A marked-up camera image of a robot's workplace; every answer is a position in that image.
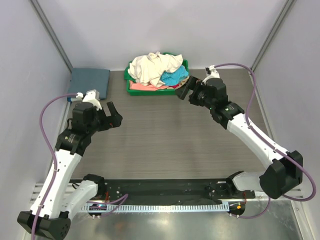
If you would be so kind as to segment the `green plastic bin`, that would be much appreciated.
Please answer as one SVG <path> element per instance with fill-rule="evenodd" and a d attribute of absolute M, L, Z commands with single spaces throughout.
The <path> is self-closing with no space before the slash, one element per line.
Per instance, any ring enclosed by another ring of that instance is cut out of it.
<path fill-rule="evenodd" d="M 163 52 L 161 54 L 169 54 L 169 55 L 174 55 L 177 56 L 179 54 L 171 54 L 169 52 Z M 131 96 L 163 96 L 163 95 L 174 95 L 174 91 L 175 89 L 165 89 L 165 90 L 156 90 L 156 91 L 141 91 L 141 90 L 130 90 L 130 84 L 129 81 L 133 81 L 134 83 L 138 83 L 136 82 L 129 74 L 128 74 L 128 69 L 129 69 L 129 63 L 127 68 L 124 71 L 124 80 L 126 81 L 126 90 L 127 92 L 131 95 Z M 184 59 L 183 57 L 183 62 L 182 62 L 182 66 L 185 67 L 185 69 L 188 71 L 189 74 L 189 65 L 188 65 L 188 61 L 186 59 Z"/>

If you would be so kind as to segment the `cream white t shirt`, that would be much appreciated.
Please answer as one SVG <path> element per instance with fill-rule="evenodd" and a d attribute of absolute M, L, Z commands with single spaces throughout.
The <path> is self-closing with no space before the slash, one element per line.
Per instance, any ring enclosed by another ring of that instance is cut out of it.
<path fill-rule="evenodd" d="M 183 63 L 183 56 L 150 52 L 137 56 L 129 63 L 128 74 L 143 86 L 160 88 L 165 85 L 161 80 L 164 72 L 174 73 Z"/>

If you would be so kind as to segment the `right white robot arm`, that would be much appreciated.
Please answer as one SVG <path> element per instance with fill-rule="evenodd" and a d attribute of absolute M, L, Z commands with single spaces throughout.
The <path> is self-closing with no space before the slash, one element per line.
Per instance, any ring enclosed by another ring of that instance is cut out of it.
<path fill-rule="evenodd" d="M 229 197 L 237 198 L 243 191 L 260 191 L 278 199 L 302 182 L 302 171 L 297 167 L 303 164 L 302 155 L 296 150 L 289 152 L 271 140 L 263 142 L 268 136 L 260 129 L 251 129 L 254 123 L 246 120 L 245 111 L 228 99 L 222 79 L 211 77 L 202 81 L 190 76 L 175 89 L 175 94 L 181 100 L 188 98 L 192 105 L 207 108 L 213 120 L 237 136 L 265 167 L 264 172 L 239 171 L 229 176 L 231 182 L 225 185 Z"/>

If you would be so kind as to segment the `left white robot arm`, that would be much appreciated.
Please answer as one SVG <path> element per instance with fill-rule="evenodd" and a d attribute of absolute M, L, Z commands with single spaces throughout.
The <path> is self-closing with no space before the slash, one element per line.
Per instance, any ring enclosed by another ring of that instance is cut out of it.
<path fill-rule="evenodd" d="M 97 132 L 121 126 L 123 117 L 113 102 L 107 103 L 110 115 L 91 102 L 81 102 L 72 111 L 71 123 L 58 136 L 55 148 L 50 148 L 53 163 L 43 187 L 28 211 L 21 211 L 17 222 L 31 235 L 50 240 L 63 240 L 77 212 L 91 199 L 101 200 L 106 192 L 102 176 L 88 174 L 68 196 L 71 176 L 86 148 Z"/>

